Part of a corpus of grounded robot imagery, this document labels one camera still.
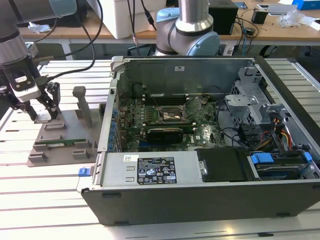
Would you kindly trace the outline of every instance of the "wooden table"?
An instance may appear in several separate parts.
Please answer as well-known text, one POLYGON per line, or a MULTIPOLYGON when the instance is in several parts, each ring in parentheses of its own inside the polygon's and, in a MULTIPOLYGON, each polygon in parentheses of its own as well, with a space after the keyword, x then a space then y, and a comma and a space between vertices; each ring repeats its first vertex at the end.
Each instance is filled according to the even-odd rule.
MULTIPOLYGON (((261 2, 244 0, 248 9, 253 9, 255 6, 261 2)), ((278 0, 266 0, 263 4, 275 4, 278 0)), ((238 11, 238 16, 243 14, 244 10, 238 11)), ((301 11, 302 14, 306 16, 320 18, 320 10, 305 10, 301 11)), ((243 14, 243 18, 251 21, 253 11, 247 11, 243 14)), ((276 24, 278 16, 267 16, 264 24, 257 24, 259 28, 259 35, 252 42, 253 45, 288 45, 288 46, 319 46, 320 45, 320 32, 315 29, 301 25, 301 27, 287 27, 282 28, 276 24)), ((100 19, 93 12, 89 11, 87 19, 84 22, 90 36, 93 38, 99 28, 100 19)), ((247 27, 253 27, 249 23, 244 24, 247 27)), ((32 33, 27 27, 20 28, 22 36, 27 42, 32 42, 34 39, 38 39, 45 34, 32 33)), ((155 31, 145 31, 137 33, 137 38, 140 44, 155 44, 156 43, 156 32, 155 31)), ((233 28, 231 35, 221 35, 221 44, 227 45, 226 49, 233 48, 234 45, 241 38, 241 28, 237 24, 233 28)), ((68 53, 70 52, 69 44, 85 44, 88 43, 88 37, 81 27, 79 28, 69 28, 69 27, 58 27, 50 37, 44 39, 42 43, 59 43, 62 45, 63 50, 68 53)), ((97 44, 128 44, 132 43, 132 39, 123 38, 115 39, 109 30, 103 26, 99 38, 96 40, 97 44)))

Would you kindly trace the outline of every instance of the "white box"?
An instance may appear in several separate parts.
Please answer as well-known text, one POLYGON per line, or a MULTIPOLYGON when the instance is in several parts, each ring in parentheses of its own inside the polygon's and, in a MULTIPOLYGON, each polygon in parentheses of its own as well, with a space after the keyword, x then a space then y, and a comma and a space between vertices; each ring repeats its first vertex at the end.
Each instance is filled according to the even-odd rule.
POLYGON ((314 28, 317 31, 320 31, 320 18, 314 20, 311 24, 310 27, 314 28))
MULTIPOLYGON (((96 0, 87 0, 96 14, 101 17, 96 0)), ((127 0, 100 0, 103 9, 103 23, 116 39, 130 37, 132 34, 130 14, 127 0)), ((133 12, 133 0, 129 0, 133 12)), ((157 12, 166 7, 166 0, 143 0, 145 8, 150 12, 156 25, 157 12)), ((135 0, 135 33, 154 31, 149 24, 141 0, 135 0)))

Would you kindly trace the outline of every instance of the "yellow wire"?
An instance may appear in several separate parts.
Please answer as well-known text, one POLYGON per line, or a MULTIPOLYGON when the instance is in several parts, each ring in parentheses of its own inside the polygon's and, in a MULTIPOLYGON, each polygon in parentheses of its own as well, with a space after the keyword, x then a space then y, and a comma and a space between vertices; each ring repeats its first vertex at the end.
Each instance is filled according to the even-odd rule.
POLYGON ((286 142, 287 142, 288 148, 289 148, 289 138, 288 138, 287 134, 285 134, 284 132, 282 132, 281 134, 282 134, 283 136, 285 136, 286 142))
POLYGON ((269 138, 264 144, 262 144, 261 146, 257 147, 255 150, 258 150, 258 149, 264 147, 265 145, 267 145, 268 143, 270 143, 271 140, 272 140, 272 138, 269 138))

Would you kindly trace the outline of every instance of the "circuit board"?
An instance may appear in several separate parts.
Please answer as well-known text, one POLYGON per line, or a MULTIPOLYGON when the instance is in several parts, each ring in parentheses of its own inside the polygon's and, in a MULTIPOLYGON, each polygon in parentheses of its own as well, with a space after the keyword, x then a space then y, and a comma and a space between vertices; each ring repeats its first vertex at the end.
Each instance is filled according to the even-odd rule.
POLYGON ((125 152, 194 151, 197 148, 225 147, 215 122, 217 105, 197 96, 183 105, 146 105, 140 99, 120 100, 121 129, 125 152), (152 130, 180 130, 174 144, 149 142, 152 130))

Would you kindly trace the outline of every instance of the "power supply label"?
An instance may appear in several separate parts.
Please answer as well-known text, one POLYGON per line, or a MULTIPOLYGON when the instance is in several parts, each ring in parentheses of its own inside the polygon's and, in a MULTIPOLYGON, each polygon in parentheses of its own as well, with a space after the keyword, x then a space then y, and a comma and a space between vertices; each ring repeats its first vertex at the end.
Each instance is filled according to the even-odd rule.
POLYGON ((176 184, 177 174, 173 157, 138 158, 137 183, 176 184))

